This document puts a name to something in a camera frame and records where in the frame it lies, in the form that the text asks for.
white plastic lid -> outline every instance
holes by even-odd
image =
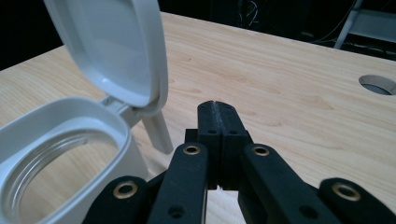
[[[45,0],[82,73],[128,105],[161,109],[167,66],[156,0]]]

circular opening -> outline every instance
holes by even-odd
[[[358,193],[357,190],[345,184],[341,184],[341,183],[334,184],[332,186],[332,191],[334,191],[334,193],[340,196],[341,198],[352,202],[356,202],[361,199],[361,195]]]
[[[184,153],[188,154],[188,155],[196,155],[200,152],[201,149],[199,149],[198,147],[185,147],[183,149]]]
[[[184,207],[182,205],[176,204],[176,205],[172,205],[169,209],[168,209],[168,215],[171,218],[174,219],[178,219],[184,216]]]
[[[125,181],[119,183],[113,190],[114,197],[118,199],[127,199],[137,193],[137,185],[134,181]]]
[[[268,156],[270,154],[270,151],[265,147],[254,147],[253,152],[258,156]]]
[[[310,206],[307,205],[300,206],[299,210],[303,214],[303,216],[308,219],[318,219],[319,217],[317,210],[315,210]]]
[[[387,77],[366,75],[359,78],[359,83],[365,89],[378,94],[396,95],[396,82]]]
[[[117,150],[113,139],[92,130],[48,140],[10,174],[3,191],[5,214],[12,222],[36,223],[99,174]]]

wooden desk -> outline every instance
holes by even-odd
[[[396,80],[396,62],[163,14],[169,66],[165,119],[174,146],[196,128],[196,106],[233,105],[255,142],[275,148],[307,183],[350,179],[396,212],[396,98],[364,89],[374,74]],[[64,47],[0,73],[0,125],[65,96],[104,94]],[[135,139],[153,175],[171,156]],[[209,192],[208,223],[241,223],[236,193]]]

light wood surface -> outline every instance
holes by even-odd
[[[257,143],[269,145],[307,183],[343,177],[396,212],[396,98],[359,78],[396,80],[396,62],[327,49],[206,21],[163,14],[169,96],[163,110],[174,147],[196,128],[196,106],[233,105]],[[0,125],[65,96],[104,94],[64,47],[0,72]],[[151,175],[171,155],[154,150],[139,123],[133,133]],[[207,223],[243,223],[235,192],[210,191]]]

lid hinge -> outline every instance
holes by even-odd
[[[106,109],[119,114],[131,128],[141,120],[141,116],[136,113],[133,107],[110,95],[100,99],[99,104],[103,105]]]

